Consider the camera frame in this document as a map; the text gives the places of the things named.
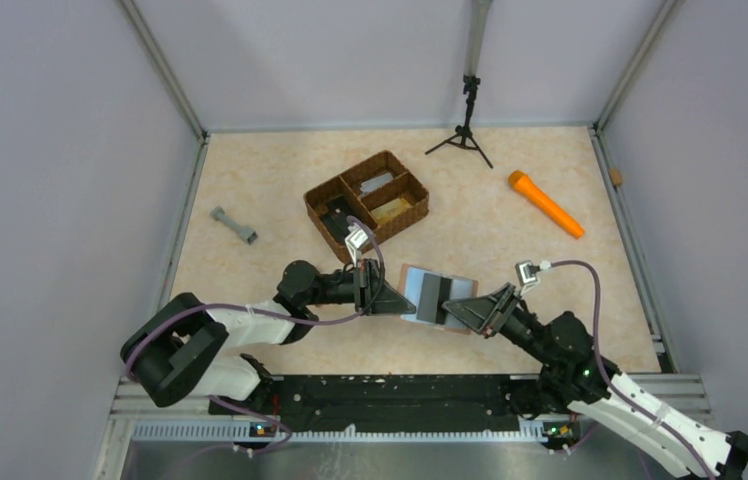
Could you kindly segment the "brown leather card holder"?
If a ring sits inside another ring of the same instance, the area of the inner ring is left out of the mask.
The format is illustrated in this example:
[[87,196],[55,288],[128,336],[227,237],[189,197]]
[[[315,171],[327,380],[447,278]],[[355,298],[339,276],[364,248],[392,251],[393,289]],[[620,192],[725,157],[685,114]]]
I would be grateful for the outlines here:
[[400,318],[415,325],[456,334],[468,335],[470,330],[448,313],[443,304],[477,295],[475,279],[445,275],[420,266],[404,264],[401,269],[399,292],[416,308],[414,313],[401,314]]

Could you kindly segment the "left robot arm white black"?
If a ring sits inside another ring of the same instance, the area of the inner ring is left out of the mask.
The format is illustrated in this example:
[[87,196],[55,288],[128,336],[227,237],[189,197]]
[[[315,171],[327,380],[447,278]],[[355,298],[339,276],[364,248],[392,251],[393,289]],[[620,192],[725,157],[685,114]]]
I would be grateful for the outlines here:
[[189,395],[245,401],[269,375],[255,360],[229,359],[227,353],[297,342],[321,322],[312,307],[344,304],[354,307],[350,320],[416,311],[373,258],[331,273],[296,260],[285,268],[276,295],[259,304],[205,304],[190,292],[175,296],[123,344],[120,357],[127,376],[159,408]]

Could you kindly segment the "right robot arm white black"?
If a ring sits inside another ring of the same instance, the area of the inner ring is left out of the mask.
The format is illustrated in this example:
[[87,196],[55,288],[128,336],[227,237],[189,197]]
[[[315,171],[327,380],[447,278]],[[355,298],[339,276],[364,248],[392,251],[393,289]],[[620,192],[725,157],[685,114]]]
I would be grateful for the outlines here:
[[471,331],[485,338],[501,335],[538,360],[545,409],[591,418],[675,478],[742,478],[747,434],[714,430],[688,417],[597,357],[592,335],[572,312],[543,324],[511,284],[482,297],[446,301],[442,308]]

